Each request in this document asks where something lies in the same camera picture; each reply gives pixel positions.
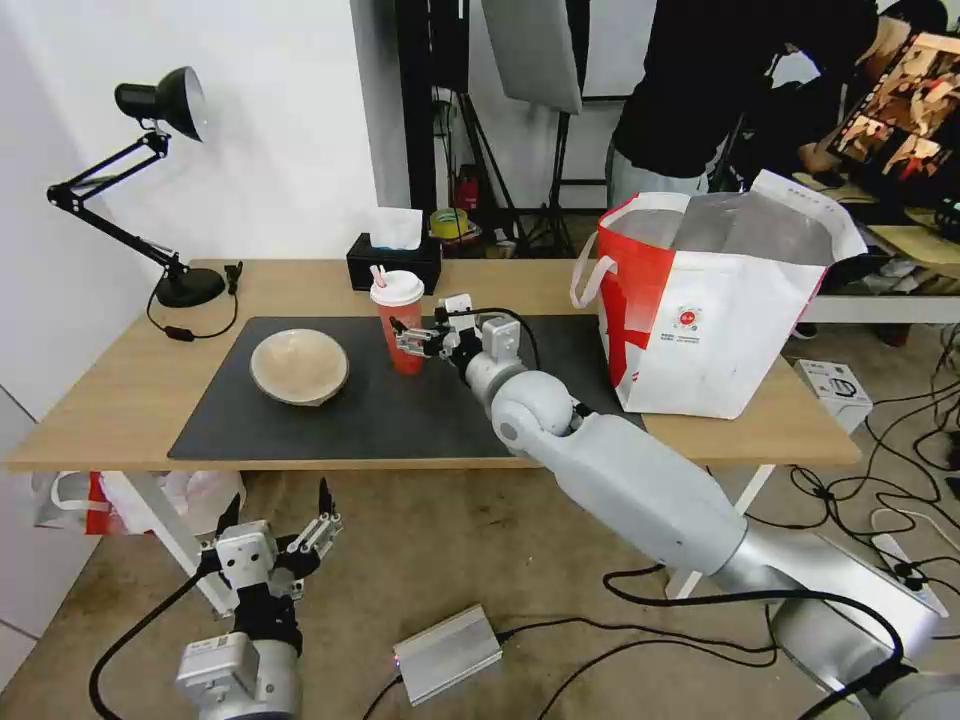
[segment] white cup lid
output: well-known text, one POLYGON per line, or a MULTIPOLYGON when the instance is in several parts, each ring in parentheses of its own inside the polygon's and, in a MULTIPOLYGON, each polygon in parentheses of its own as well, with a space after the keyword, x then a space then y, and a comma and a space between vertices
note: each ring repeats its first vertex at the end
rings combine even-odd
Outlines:
POLYGON ((423 280, 409 270, 391 270, 382 274, 386 287, 370 286, 370 299, 377 305, 402 307, 423 297, 423 280))

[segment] lamp base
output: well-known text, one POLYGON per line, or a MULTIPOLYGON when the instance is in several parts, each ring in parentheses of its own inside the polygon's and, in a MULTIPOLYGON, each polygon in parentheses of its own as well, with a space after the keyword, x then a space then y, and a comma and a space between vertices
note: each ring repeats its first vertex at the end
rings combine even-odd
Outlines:
POLYGON ((196 307, 210 302, 226 290, 223 276, 209 268, 186 268, 163 278, 154 296, 165 307, 196 307))

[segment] desk lamp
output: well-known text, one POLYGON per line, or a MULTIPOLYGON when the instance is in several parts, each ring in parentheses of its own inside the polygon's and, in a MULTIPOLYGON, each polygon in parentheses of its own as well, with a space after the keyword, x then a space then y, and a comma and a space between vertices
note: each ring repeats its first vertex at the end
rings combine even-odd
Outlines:
POLYGON ((157 284, 154 297, 161 305, 183 308, 209 302, 226 287, 220 273, 208 268, 189 268, 173 250, 132 235, 86 207, 90 198, 167 156, 170 134, 160 128, 161 120, 191 140, 202 142, 207 121, 200 81, 193 68, 182 67, 168 73, 156 85, 117 85, 113 95, 120 112, 137 120, 147 132, 132 145, 76 177, 52 185, 47 189, 47 199, 160 265, 164 276, 157 284), (140 148, 147 148, 153 156, 115 175, 97 175, 140 148))

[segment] pink straw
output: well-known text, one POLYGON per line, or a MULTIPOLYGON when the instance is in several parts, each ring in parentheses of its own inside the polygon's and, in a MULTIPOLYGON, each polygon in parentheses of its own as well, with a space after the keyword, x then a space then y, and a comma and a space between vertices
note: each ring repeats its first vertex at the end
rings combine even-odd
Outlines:
POLYGON ((383 268, 377 267, 376 265, 370 266, 370 274, 373 275, 373 281, 377 284, 377 287, 386 287, 387 283, 383 279, 383 268))

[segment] beige bowl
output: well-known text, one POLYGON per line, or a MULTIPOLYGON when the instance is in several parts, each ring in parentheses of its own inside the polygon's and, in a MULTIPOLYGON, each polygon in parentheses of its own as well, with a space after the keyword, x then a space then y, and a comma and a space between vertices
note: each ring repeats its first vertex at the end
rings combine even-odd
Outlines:
POLYGON ((250 373, 257 387, 290 405, 326 402, 343 387, 349 369, 340 344, 316 330, 275 333, 250 356, 250 373))

